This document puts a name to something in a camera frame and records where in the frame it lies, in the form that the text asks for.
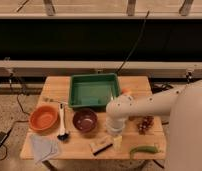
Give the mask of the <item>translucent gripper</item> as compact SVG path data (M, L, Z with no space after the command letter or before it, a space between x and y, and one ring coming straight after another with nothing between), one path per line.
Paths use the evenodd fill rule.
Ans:
M113 148L119 151L122 144L122 132L125 128L125 120L107 117L105 125L107 132L112 136Z

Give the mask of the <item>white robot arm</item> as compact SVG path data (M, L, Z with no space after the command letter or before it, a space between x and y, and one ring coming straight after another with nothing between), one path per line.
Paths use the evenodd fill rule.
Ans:
M130 116L169 116L165 171L202 171L202 80L135 100L122 94L106 106L106 129L119 135Z

